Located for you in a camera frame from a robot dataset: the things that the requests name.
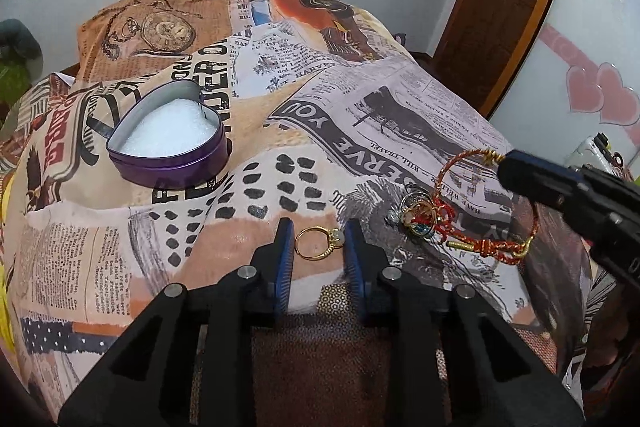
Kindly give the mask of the white wardrobe with hearts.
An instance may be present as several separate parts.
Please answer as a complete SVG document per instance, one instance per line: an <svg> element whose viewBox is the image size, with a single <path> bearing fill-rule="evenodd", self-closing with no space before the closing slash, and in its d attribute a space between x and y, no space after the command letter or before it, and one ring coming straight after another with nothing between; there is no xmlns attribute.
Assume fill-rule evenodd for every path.
<svg viewBox="0 0 640 427"><path fill-rule="evenodd" d="M553 0L490 117L519 150L562 164L603 133L639 171L639 0Z"/></svg>

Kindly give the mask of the brown wooden door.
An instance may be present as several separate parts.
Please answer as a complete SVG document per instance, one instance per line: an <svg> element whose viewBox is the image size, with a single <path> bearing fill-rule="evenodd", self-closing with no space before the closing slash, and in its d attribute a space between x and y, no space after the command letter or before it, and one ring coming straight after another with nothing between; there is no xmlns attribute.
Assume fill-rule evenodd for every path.
<svg viewBox="0 0 640 427"><path fill-rule="evenodd" d="M456 0L433 56L435 76L489 116L534 42L551 0Z"/></svg>

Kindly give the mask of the purple heart-shaped tin box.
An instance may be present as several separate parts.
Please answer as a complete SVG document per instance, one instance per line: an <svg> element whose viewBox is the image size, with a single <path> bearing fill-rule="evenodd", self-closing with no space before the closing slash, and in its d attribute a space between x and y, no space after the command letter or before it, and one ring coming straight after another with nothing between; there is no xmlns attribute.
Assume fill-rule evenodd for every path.
<svg viewBox="0 0 640 427"><path fill-rule="evenodd" d="M181 190L221 173L230 141L221 116L204 105L200 86L177 80L134 104L108 138L106 150L124 179Z"/></svg>

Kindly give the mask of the newspaper print bed blanket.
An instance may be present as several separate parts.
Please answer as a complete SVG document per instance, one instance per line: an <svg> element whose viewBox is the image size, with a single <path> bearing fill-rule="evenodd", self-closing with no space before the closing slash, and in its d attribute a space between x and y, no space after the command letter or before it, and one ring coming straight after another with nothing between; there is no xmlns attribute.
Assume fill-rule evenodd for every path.
<svg viewBox="0 0 640 427"><path fill-rule="evenodd" d="M38 82L1 128L1 346L44 413L64 402L170 283L217 282L291 219L303 254L288 307L342 303L322 228L361 222L393 265L442 289L475 286L579 395L594 275L554 211L521 265L417 242L388 224L413 185L442 193L467 236L520 239L525 200L466 150L510 150L370 13L337 0L122 0L78 34L73 84ZM132 106L197 83L231 142L226 167L178 191L125 180L106 150Z"/></svg>

